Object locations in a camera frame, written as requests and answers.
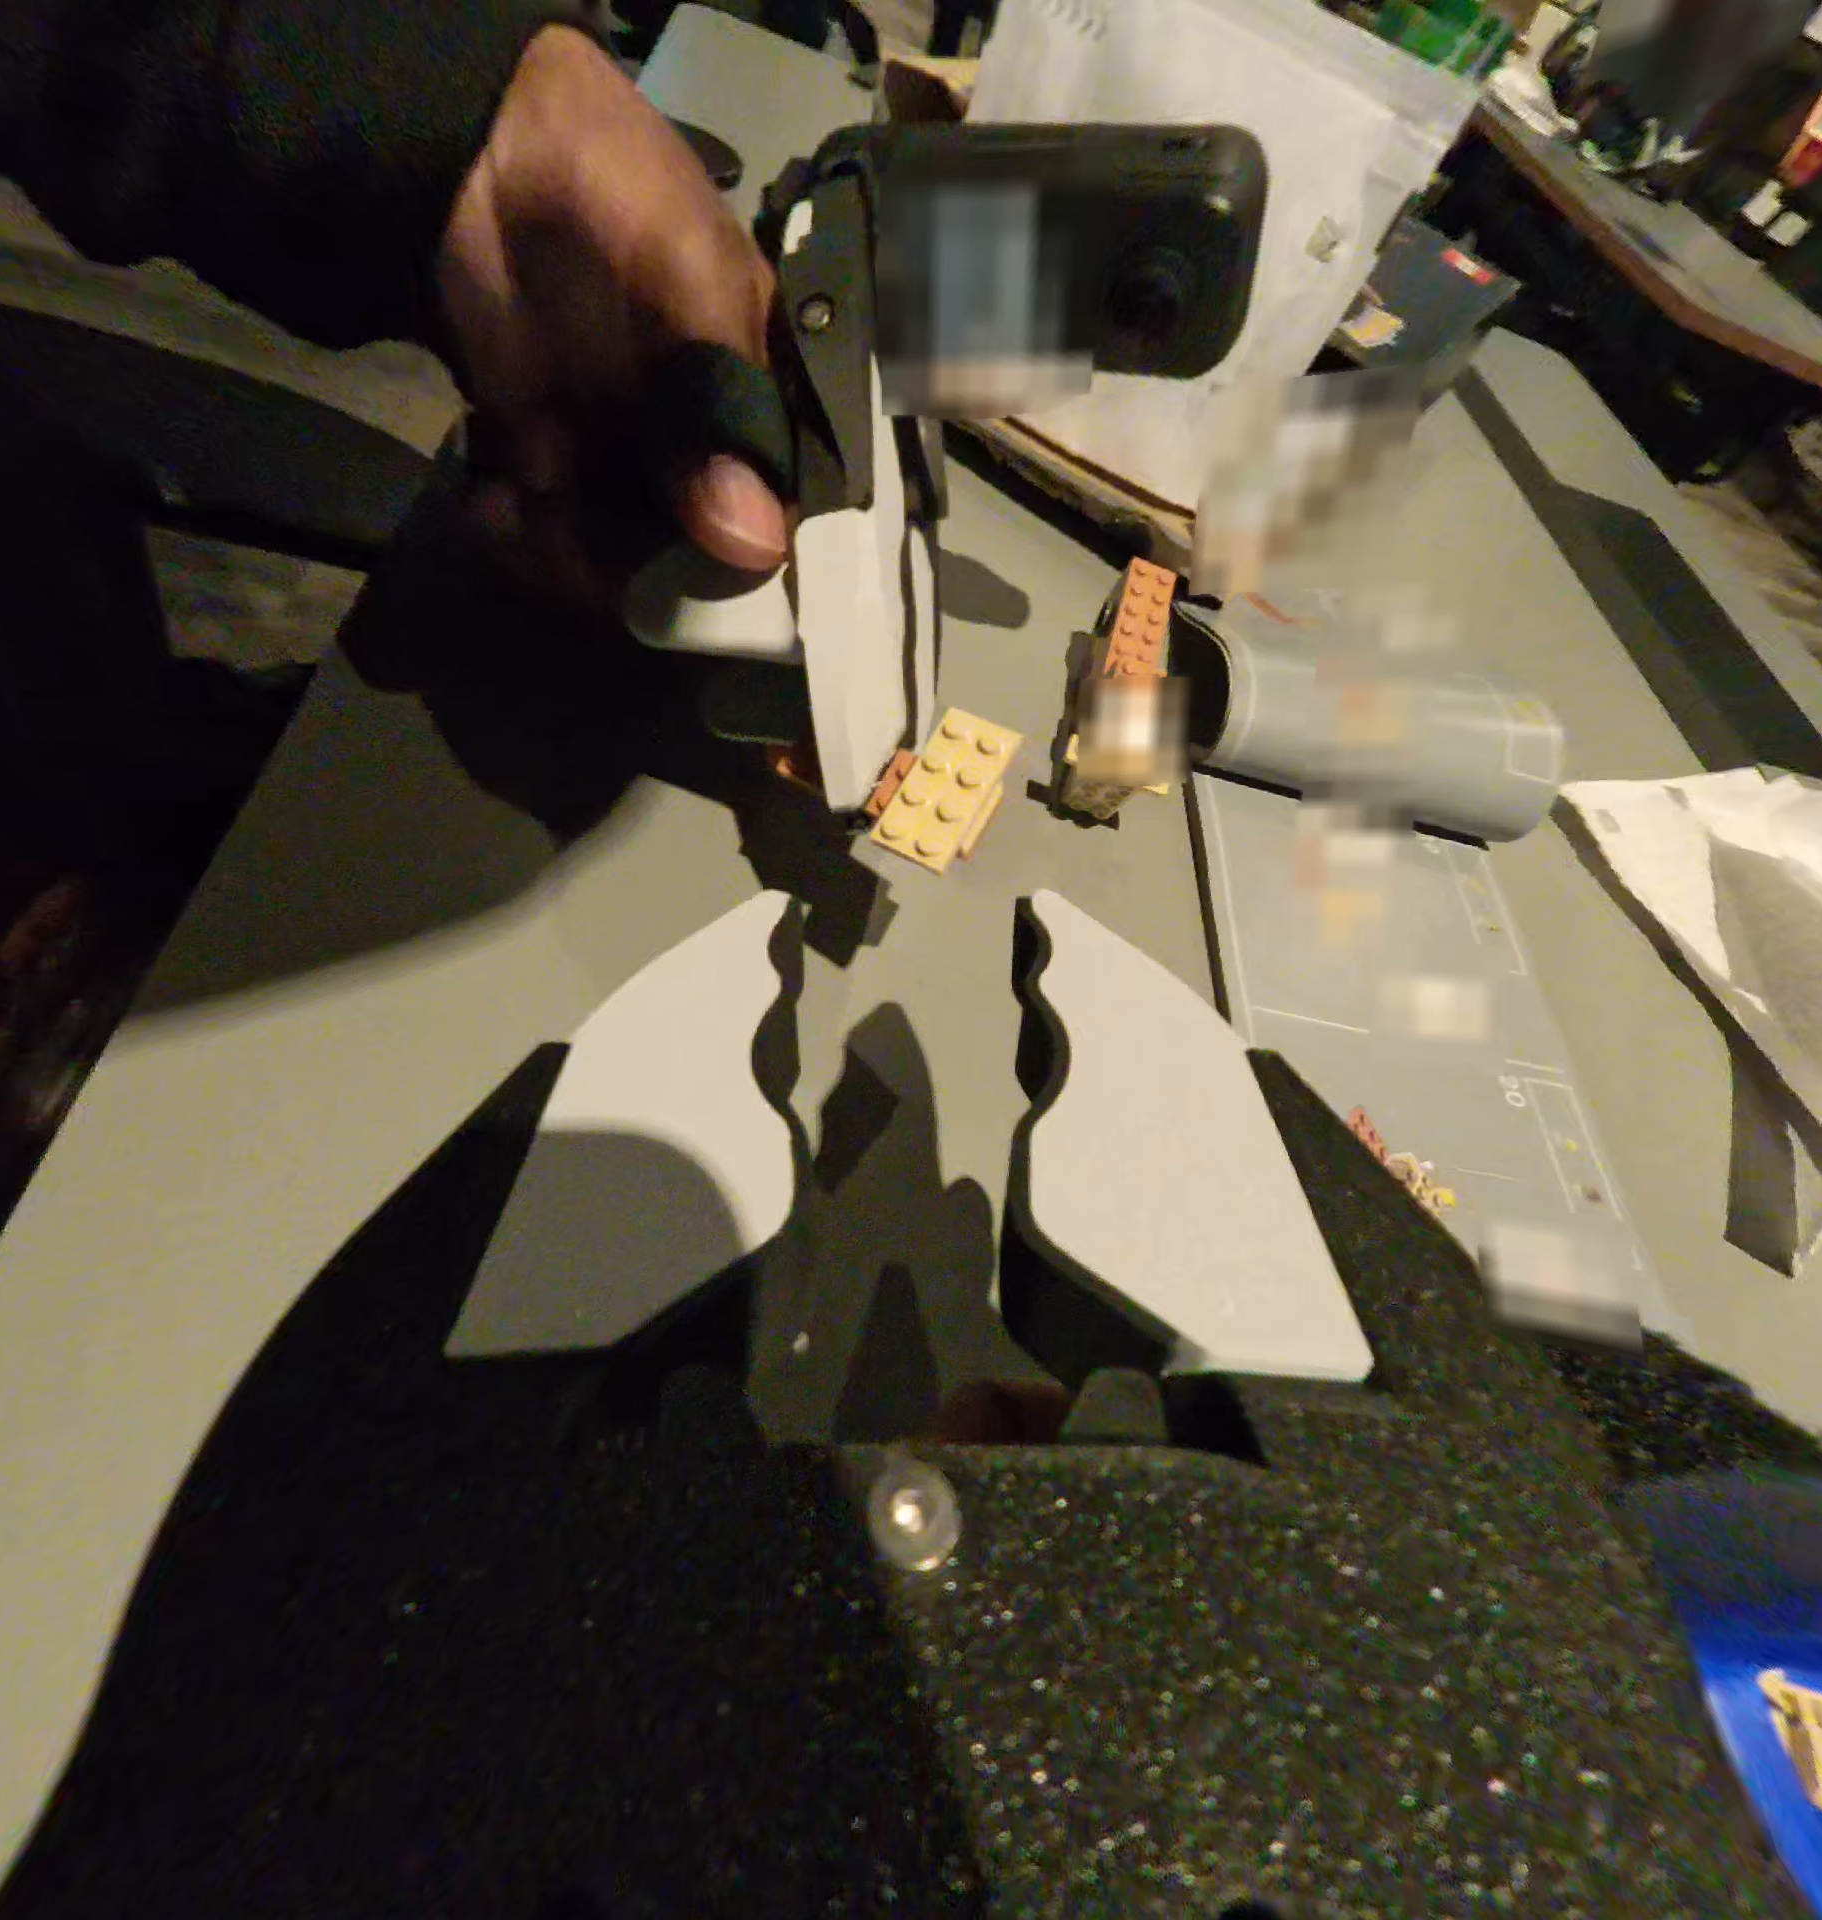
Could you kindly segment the grey instruction booklet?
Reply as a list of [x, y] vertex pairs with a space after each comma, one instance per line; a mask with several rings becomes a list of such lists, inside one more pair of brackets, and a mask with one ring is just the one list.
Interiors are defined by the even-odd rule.
[[1463, 667], [1182, 609], [1187, 803], [1218, 996], [1440, 1218], [1527, 1327], [1684, 1341], [1494, 852], [1539, 837], [1565, 733]]

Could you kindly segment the orange and yellow brick assembly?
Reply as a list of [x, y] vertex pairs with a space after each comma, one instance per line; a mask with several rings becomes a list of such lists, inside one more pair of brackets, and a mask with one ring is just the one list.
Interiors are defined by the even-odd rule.
[[868, 843], [909, 864], [947, 875], [969, 859], [1004, 799], [1022, 733], [947, 709], [917, 750], [901, 750], [866, 805]]

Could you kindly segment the blue printed toy box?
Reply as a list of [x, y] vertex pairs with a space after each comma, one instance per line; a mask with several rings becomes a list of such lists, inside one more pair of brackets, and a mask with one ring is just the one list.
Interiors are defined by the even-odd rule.
[[1718, 1740], [1822, 1916], [1822, 1474], [1703, 1472], [1633, 1491]]

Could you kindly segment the standing brick model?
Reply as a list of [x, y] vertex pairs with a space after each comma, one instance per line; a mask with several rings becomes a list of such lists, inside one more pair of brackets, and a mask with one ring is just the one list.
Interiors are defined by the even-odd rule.
[[1179, 579], [1132, 560], [1091, 635], [1075, 637], [1053, 749], [1053, 803], [1116, 825], [1139, 796], [1167, 799], [1191, 761], [1191, 685], [1171, 668]]

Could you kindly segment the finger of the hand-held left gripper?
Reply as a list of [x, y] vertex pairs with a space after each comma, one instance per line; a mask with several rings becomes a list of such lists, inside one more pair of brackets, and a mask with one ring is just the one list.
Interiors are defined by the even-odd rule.
[[911, 722], [903, 511], [805, 519], [794, 586], [821, 784], [832, 811], [857, 812]]
[[936, 530], [925, 521], [904, 528], [904, 672], [906, 735], [904, 747], [921, 750], [939, 722], [940, 679], [940, 548]]

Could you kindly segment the wooden side table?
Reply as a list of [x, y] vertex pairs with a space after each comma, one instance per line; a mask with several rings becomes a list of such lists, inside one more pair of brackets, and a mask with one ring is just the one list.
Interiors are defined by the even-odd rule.
[[1692, 209], [1591, 170], [1496, 103], [1479, 103], [1467, 133], [1673, 325], [1822, 393], [1822, 319]]

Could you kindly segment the person's left hand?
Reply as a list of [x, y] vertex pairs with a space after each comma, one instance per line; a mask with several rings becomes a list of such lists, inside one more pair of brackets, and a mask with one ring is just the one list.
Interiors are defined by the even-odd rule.
[[770, 364], [774, 277], [698, 157], [583, 31], [523, 51], [452, 205], [439, 296], [469, 402], [469, 509], [526, 577], [604, 599], [667, 522], [769, 572], [786, 507], [731, 454], [660, 441], [684, 348]]

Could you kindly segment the flat white paper bag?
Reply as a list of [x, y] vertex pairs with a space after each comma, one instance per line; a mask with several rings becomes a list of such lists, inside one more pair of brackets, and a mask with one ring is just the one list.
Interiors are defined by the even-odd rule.
[[1304, 374], [1350, 313], [1479, 86], [1310, 3], [1009, 3], [979, 59], [972, 124], [1227, 126], [1268, 195], [1241, 336], [1192, 382], [1106, 377], [1021, 418], [1165, 507], [1199, 509], [1235, 393]]

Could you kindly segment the person's left forearm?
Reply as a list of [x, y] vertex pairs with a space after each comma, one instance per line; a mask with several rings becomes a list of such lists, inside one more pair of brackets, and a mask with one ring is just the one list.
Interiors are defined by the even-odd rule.
[[452, 207], [580, 5], [0, 3], [0, 176], [85, 257], [170, 261], [328, 350], [445, 350]]

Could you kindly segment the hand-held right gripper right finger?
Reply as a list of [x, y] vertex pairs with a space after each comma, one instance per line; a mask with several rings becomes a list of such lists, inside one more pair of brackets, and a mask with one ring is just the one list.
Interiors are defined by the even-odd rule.
[[1192, 986], [1063, 893], [1018, 907], [1018, 995], [1042, 1036], [1000, 1283], [1048, 1368], [1358, 1387], [1371, 1342], [1261, 1089]]

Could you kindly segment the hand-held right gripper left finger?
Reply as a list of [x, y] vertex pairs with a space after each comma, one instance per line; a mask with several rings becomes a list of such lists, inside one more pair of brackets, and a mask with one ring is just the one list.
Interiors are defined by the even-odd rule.
[[465, 1306], [452, 1360], [608, 1353], [763, 1256], [798, 1201], [805, 907], [701, 926], [571, 1038]]

